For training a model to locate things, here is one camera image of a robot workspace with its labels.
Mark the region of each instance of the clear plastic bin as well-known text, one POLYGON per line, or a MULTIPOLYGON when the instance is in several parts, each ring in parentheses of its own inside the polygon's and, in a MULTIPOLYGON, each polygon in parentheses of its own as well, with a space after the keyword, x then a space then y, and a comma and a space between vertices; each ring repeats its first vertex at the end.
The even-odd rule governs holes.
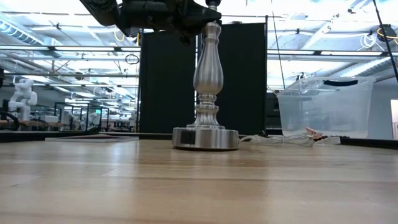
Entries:
POLYGON ((284 136, 312 128, 327 136, 366 138, 373 77, 305 78, 281 91, 284 136))

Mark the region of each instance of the round metal base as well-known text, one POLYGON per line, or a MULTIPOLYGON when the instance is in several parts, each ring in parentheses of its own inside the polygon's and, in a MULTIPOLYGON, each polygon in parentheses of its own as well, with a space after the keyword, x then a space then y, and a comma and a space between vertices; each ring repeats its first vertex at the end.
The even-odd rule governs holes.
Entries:
POLYGON ((203 151, 230 151, 239 147, 238 131, 225 129, 174 128, 173 146, 203 151))

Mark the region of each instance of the workbench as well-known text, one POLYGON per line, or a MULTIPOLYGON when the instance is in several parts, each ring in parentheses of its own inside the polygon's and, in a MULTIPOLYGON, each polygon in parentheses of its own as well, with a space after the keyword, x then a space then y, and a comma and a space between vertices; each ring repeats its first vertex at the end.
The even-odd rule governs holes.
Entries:
POLYGON ((398 151, 0 144, 0 223, 397 223, 398 151))

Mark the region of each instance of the silver lamp base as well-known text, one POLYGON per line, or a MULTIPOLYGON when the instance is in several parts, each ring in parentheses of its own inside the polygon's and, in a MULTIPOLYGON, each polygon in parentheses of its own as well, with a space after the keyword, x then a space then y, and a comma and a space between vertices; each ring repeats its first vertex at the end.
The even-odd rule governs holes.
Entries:
POLYGON ((203 151, 231 151, 239 147, 239 134, 235 130, 174 128, 174 147, 203 151))

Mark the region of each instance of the ceiling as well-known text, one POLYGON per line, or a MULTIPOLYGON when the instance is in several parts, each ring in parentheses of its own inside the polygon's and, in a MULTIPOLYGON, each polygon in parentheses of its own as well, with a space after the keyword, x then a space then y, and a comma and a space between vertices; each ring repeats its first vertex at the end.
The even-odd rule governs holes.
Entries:
MULTIPOLYGON (((196 0, 196 2, 205 6, 205 0, 196 0)), ((398 28, 398 17, 395 16, 398 1, 378 0, 377 2, 383 23, 391 24, 393 29, 398 28)), ((271 0, 223 0, 218 10, 223 14, 224 24, 234 21, 265 22, 265 15, 269 15, 269 49, 276 49, 279 46, 282 50, 386 50, 385 42, 373 40, 373 37, 365 39, 370 31, 373 32, 373 36, 376 36, 375 33, 379 27, 374 6, 369 0, 278 0, 274 2, 271 0)), ((99 25, 79 0, 40 0, 40 4, 39 1, 2 0, 0 11, 0 21, 7 21, 26 34, 42 41, 44 45, 136 46, 133 39, 123 37, 115 27, 99 25)), ((394 41, 389 43, 393 51, 398 51, 394 41)), ((0 44, 26 43, 0 32, 0 44)), ((139 57, 139 47, 136 51, 134 55, 139 57)), ((43 67, 54 68, 60 74, 56 79, 50 78, 54 83, 78 83, 73 77, 62 76, 62 74, 76 72, 81 72, 82 76, 86 76, 83 81, 80 81, 83 83, 137 85, 138 82, 137 78, 121 77, 134 76, 139 71, 139 63, 130 65, 124 61, 128 52, 85 52, 84 55, 82 52, 64 52, 60 60, 54 64, 50 56, 37 52, 15 50, 9 53, 41 66, 40 68, 28 66, 20 60, 10 58, 9 55, 2 55, 0 51, 0 65, 14 63, 13 67, 8 66, 9 72, 20 72, 22 68, 28 68, 32 72, 45 73, 48 71, 43 67), (89 57, 92 60, 82 60, 82 57, 89 57), (88 78, 90 75, 98 74, 109 78, 88 78)), ((355 65, 356 62, 353 60, 355 60, 354 57, 350 60, 330 57, 326 61, 325 58, 298 55, 284 57, 281 69, 278 58, 269 57, 267 82, 270 88, 281 88, 283 87, 282 73, 285 85, 294 82, 295 77, 302 73, 306 76, 333 75, 341 69, 355 65)), ((363 58, 358 58, 358 60, 361 60, 361 63, 367 62, 363 58)), ((64 89, 70 92, 84 91, 98 96, 131 101, 134 101, 137 94, 137 88, 134 87, 118 89, 118 92, 123 92, 123 94, 116 93, 116 90, 113 90, 113 94, 106 94, 101 88, 86 87, 83 90, 76 90, 65 87, 64 89)))

